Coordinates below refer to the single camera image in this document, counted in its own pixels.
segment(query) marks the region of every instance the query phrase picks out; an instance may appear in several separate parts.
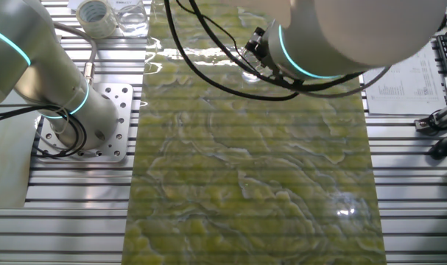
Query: paper document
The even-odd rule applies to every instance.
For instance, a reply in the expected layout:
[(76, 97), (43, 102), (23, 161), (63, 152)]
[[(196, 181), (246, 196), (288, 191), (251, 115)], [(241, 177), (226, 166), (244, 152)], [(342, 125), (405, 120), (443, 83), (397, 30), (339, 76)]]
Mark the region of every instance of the paper document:
[[(446, 106), (443, 78), (438, 73), (431, 43), (409, 59), (394, 65), (366, 90), (369, 113), (429, 115)], [(382, 69), (366, 72), (364, 82)]]

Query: clear plastic container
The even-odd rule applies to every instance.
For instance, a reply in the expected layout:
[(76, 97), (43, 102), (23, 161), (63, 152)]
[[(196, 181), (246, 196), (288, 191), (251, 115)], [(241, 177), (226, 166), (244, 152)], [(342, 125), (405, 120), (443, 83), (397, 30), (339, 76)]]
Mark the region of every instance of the clear plastic container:
[(148, 34), (148, 15), (142, 0), (108, 0), (119, 28), (126, 37)]

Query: slotted metal surface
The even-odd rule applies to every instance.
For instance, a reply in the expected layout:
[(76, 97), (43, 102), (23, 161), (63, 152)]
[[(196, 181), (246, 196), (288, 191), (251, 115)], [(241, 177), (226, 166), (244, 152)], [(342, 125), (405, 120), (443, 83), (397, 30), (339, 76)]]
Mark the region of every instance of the slotted metal surface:
[[(79, 27), (67, 1), (43, 1), (53, 20)], [(89, 45), (66, 32), (62, 44), (83, 67)], [(135, 151), (146, 40), (115, 34), (99, 40), (95, 82), (130, 83), (133, 116), (125, 167), (87, 171), (32, 163), (24, 209), (0, 209), (0, 264), (120, 264)], [(415, 133), (415, 117), (369, 116), (367, 130), (376, 176), (387, 260), (447, 264), (447, 158), (425, 152), (440, 137)]]

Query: black cable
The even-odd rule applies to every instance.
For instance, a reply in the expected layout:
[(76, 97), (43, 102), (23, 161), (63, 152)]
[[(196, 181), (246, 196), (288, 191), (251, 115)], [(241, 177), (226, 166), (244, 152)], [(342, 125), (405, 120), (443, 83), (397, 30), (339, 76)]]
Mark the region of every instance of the black cable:
[(254, 71), (250, 67), (246, 66), (242, 61), (238, 60), (238, 58), (234, 57), (231, 54), (231, 52), (228, 51), (226, 46), (215, 35), (215, 33), (211, 30), (211, 28), (208, 26), (207, 22), (205, 22), (203, 14), (200, 12), (200, 9), (197, 6), (197, 4), (195, 3), (195, 1), (194, 0), (189, 0), (189, 3), (191, 4), (192, 9), (194, 10), (195, 15), (197, 16), (200, 24), (202, 25), (202, 27), (205, 30), (205, 32), (207, 32), (207, 34), (210, 37), (210, 39), (212, 39), (212, 41), (220, 48), (220, 50), (222, 50), (223, 53), (226, 54), (226, 56), (228, 56), (228, 58), (230, 58), (230, 60), (232, 60), (239, 67), (243, 68), (243, 70), (245, 70), (246, 72), (257, 76), (260, 80), (263, 80), (263, 81), (268, 82), (268, 83), (273, 84), (273, 85), (277, 85), (277, 86), (281, 86), (283, 88), (290, 89), (290, 84), (288, 82), (286, 82), (285, 80), (283, 80), (283, 79), (272, 80), (269, 77), (265, 77), (262, 74), (260, 74), (259, 72)]
[(345, 97), (345, 96), (352, 96), (352, 95), (354, 95), (356, 93), (359, 93), (359, 92), (363, 91), (366, 88), (369, 88), (373, 84), (375, 84), (382, 77), (384, 77), (385, 74), (388, 73), (390, 68), (391, 68), (391, 66), (384, 68), (384, 70), (382, 70), (382, 72), (379, 75), (377, 75), (374, 79), (372, 79), (369, 83), (361, 86), (360, 88), (356, 88), (356, 89), (353, 89), (353, 90), (348, 91), (348, 92), (337, 93), (337, 94), (318, 94), (318, 93), (302, 92), (301, 91), (300, 93), (302, 93), (304, 95), (307, 95), (307, 96), (320, 98), (320, 99), (338, 99), (338, 98), (342, 98), (342, 97)]
[(257, 96), (252, 95), (248, 93), (243, 93), (239, 91), (235, 91), (231, 88), (227, 88), (224, 85), (221, 85), (212, 79), (208, 78), (206, 75), (204, 75), (199, 69), (193, 64), (193, 62), (189, 59), (189, 56), (187, 56), (186, 52), (184, 51), (184, 48), (182, 47), (182, 44), (180, 43), (179, 36), (177, 35), (177, 31), (174, 25), (174, 20), (172, 18), (172, 12), (171, 12), (171, 5), (169, 3), (169, 0), (164, 0), (164, 6), (166, 8), (166, 16), (167, 21), (169, 24), (169, 29), (171, 30), (172, 38), (174, 39), (174, 42), (176, 44), (177, 49), (179, 50), (180, 54), (182, 55), (184, 61), (187, 63), (189, 68), (201, 79), (205, 80), (208, 84), (213, 85), (214, 87), (227, 92), (231, 93), (236, 96), (241, 96), (247, 99), (256, 99), (256, 100), (264, 100), (264, 101), (273, 101), (273, 102), (279, 102), (279, 101), (286, 101), (295, 98), (298, 96), (298, 93), (293, 93), (289, 96), (280, 96), (280, 97), (272, 97), (272, 96)]
[[(177, 2), (177, 4), (179, 4), (180, 8), (182, 8), (184, 11), (186, 11), (186, 12), (188, 12), (188, 13), (191, 13), (192, 15), (195, 15), (195, 12), (194, 12), (194, 11), (190, 10), (190, 9), (187, 8), (187, 7), (184, 7), (184, 5), (181, 4), (179, 0), (176, 0), (176, 2)], [(236, 52), (237, 52), (238, 55), (244, 60), (244, 62), (245, 62), (246, 64), (248, 64), (249, 67), (251, 67), (254, 71), (258, 71), (258, 70), (256, 70), (256, 68), (254, 68), (254, 66), (251, 65), (251, 63), (250, 63), (248, 60), (246, 60), (246, 58), (244, 58), (244, 56), (239, 52), (238, 44), (236, 43), (236, 40), (235, 40), (235, 38), (232, 36), (232, 34), (230, 34), (226, 29), (223, 29), (217, 22), (213, 21), (213, 20), (212, 20), (211, 18), (209, 18), (208, 16), (203, 15), (203, 18), (206, 19), (206, 20), (208, 20), (208, 21), (210, 21), (210, 23), (212, 23), (214, 26), (216, 26), (219, 30), (223, 31), (223, 32), (224, 32), (224, 33), (225, 33), (225, 34), (226, 34), (226, 35), (233, 41), (233, 45), (234, 45), (234, 47), (235, 47)]]
[[(61, 107), (57, 107), (57, 106), (25, 107), (25, 108), (22, 108), (22, 109), (19, 109), (19, 110), (12, 110), (12, 111), (9, 111), (9, 112), (6, 112), (6, 113), (0, 113), (0, 121), (12, 118), (14, 116), (19, 116), (21, 114), (25, 114), (25, 113), (29, 113), (29, 112), (32, 112), (32, 111), (36, 111), (36, 110), (50, 110), (50, 111), (57, 112), (57, 111), (61, 110)], [(66, 117), (66, 115), (64, 115), (63, 113), (58, 113), (58, 114), (61, 115), (63, 119), (65, 119), (65, 120), (68, 119), (68, 117)], [(85, 130), (84, 126), (74, 116), (69, 116), (68, 122), (71, 125), (71, 127), (73, 128), (74, 132), (76, 133), (76, 138), (75, 138), (74, 144), (71, 147), (69, 147), (68, 149), (63, 150), (59, 154), (56, 154), (56, 155), (47, 155), (45, 151), (40, 150), (43, 153), (43, 155), (34, 155), (34, 156), (39, 157), (39, 158), (66, 158), (68, 156), (72, 156), (72, 155), (78, 153), (86, 144), (87, 133), (86, 133), (86, 130)], [(82, 134), (83, 134), (82, 143), (76, 149), (74, 149), (74, 148), (79, 143), (80, 132), (77, 129), (77, 126), (76, 126), (76, 124), (74, 122), (76, 122), (80, 126), (80, 128), (82, 130)]]
[(281, 80), (272, 80), (268, 77), (265, 77), (263, 75), (261, 75), (258, 72), (254, 72), (251, 71), (251, 69), (249, 69), (243, 62), (241, 62), (240, 60), (238, 60), (237, 58), (235, 58), (229, 51), (228, 49), (226, 49), (226, 46), (223, 45), (223, 43), (221, 41), (219, 41), (218, 37), (214, 34), (214, 32), (211, 30), (211, 28), (208, 26), (208, 24), (205, 22), (205, 19), (203, 18), (203, 14), (200, 12), (199, 7), (197, 6), (197, 4), (195, 3), (195, 0), (189, 0), (189, 3), (192, 6), (192, 9), (194, 10), (195, 15), (197, 16), (200, 24), (202, 25), (203, 29), (207, 32), (208, 36), (210, 37), (210, 39), (212, 39), (213, 42), (215, 42), (215, 44), (222, 50), (222, 52), (224, 52), (228, 58), (230, 58), (234, 63), (236, 63), (238, 66), (240, 66), (241, 68), (243, 68), (245, 71), (256, 75), (259, 79), (271, 83), (273, 85), (278, 85), (281, 86), (282, 88), (287, 88), (290, 89), (292, 91), (296, 91), (298, 93), (303, 93), (307, 96), (315, 96), (315, 97), (319, 97), (319, 98), (336, 98), (336, 97), (343, 97), (343, 96), (349, 96), (351, 94), (355, 94), (358, 93), (359, 91), (362, 91), (366, 88), (368, 88), (369, 86), (364, 85), (354, 91), (350, 91), (347, 93), (341, 93), (339, 95), (320, 95), (320, 94), (314, 94), (314, 93), (308, 93), (308, 92), (312, 92), (312, 91), (323, 91), (329, 88), (334, 87), (335, 85), (339, 85), (341, 83), (347, 82), (348, 80), (352, 80), (356, 77), (358, 77), (360, 74), (362, 73), (355, 73), (355, 74), (349, 74), (346, 75), (340, 79), (336, 79), (334, 81), (331, 82), (327, 82), (327, 83), (323, 83), (323, 84), (318, 84), (318, 85), (290, 85), (287, 82), (282, 82)]

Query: mounting plate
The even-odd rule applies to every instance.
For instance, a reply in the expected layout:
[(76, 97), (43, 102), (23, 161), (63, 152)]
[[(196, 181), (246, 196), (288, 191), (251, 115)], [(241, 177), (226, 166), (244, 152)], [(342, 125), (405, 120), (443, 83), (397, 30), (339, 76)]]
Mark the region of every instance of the mounting plate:
[[(119, 122), (115, 132), (101, 147), (88, 151), (81, 151), (68, 158), (50, 159), (41, 158), (44, 163), (95, 163), (111, 164), (121, 163), (127, 157), (128, 132), (130, 130), (130, 120), (133, 103), (133, 87), (129, 84), (99, 83), (94, 84), (94, 89), (100, 94), (106, 95), (117, 107), (119, 112)], [(44, 119), (41, 136), (48, 141), (46, 143), (40, 139), (38, 148), (48, 151), (50, 154), (57, 154), (60, 149), (66, 148), (54, 135), (50, 122)]]

